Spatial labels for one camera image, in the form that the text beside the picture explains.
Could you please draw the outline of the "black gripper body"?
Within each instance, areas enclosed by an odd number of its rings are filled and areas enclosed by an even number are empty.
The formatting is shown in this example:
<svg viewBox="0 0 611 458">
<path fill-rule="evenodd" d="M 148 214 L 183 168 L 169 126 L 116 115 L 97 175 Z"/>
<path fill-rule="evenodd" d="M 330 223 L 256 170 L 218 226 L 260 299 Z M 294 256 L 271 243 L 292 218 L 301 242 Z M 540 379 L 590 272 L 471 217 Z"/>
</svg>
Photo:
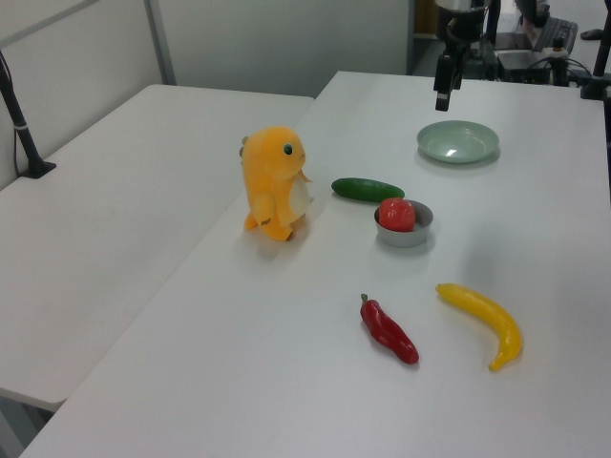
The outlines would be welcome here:
<svg viewBox="0 0 611 458">
<path fill-rule="evenodd" d="M 485 8 L 442 10 L 443 55 L 451 58 L 467 55 L 472 44 L 483 35 Z"/>
</svg>

